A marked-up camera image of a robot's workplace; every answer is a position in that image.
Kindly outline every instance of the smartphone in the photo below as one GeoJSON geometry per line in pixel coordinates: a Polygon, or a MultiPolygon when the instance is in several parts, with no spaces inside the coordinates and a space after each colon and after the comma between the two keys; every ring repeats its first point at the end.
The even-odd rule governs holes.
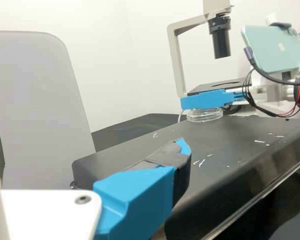
{"type": "Polygon", "coordinates": [[[300,66],[300,38],[293,29],[246,25],[241,31],[256,65],[264,72],[288,72],[300,66]]]}

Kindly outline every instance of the petri dish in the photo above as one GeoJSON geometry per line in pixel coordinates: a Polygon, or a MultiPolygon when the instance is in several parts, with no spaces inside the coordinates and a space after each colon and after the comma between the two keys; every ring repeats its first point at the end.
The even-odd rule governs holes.
{"type": "Polygon", "coordinates": [[[221,118],[224,112],[220,107],[202,109],[192,109],[187,115],[186,119],[192,123],[205,123],[221,118]]]}

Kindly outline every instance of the black table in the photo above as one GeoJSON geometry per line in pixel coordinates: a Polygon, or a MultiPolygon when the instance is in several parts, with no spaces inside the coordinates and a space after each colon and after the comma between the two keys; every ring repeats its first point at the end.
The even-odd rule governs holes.
{"type": "MultiPolygon", "coordinates": [[[[141,135],[156,131],[176,123],[177,115],[148,114],[143,117],[117,124],[92,133],[97,151],[123,143],[141,135]]],[[[269,239],[293,234],[288,228],[279,228],[283,223],[300,212],[300,177],[294,174],[279,188],[255,207],[251,208],[231,227],[218,236],[218,239],[269,239]]]]}

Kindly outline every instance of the red cable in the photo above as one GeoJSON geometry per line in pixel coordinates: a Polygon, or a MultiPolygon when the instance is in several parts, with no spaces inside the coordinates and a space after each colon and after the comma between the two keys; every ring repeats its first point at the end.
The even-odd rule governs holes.
{"type": "Polygon", "coordinates": [[[278,114],[278,115],[285,117],[285,116],[290,115],[291,113],[293,113],[296,109],[297,104],[299,103],[299,100],[300,100],[300,86],[298,87],[298,92],[297,92],[297,97],[296,97],[294,107],[290,111],[282,113],[282,114],[278,114]]]}

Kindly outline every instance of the white cable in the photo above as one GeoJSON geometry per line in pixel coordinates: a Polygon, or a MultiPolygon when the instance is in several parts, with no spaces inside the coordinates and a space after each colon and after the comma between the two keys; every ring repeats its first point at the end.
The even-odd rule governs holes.
{"type": "Polygon", "coordinates": [[[178,117],[178,123],[180,123],[180,121],[181,121],[181,116],[182,116],[182,114],[184,113],[184,111],[185,111],[185,110],[182,110],[182,111],[180,112],[179,117],[178,117]]]}

